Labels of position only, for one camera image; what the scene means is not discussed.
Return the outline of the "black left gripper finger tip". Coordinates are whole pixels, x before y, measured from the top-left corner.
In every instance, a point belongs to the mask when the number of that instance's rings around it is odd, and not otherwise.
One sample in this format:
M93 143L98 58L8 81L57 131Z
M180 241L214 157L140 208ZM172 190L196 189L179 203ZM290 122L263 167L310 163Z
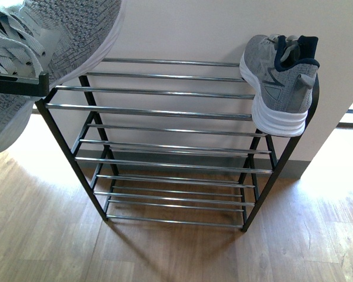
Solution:
M0 93L45 97L49 93L49 75L46 72L41 72L38 78L24 78L0 74Z

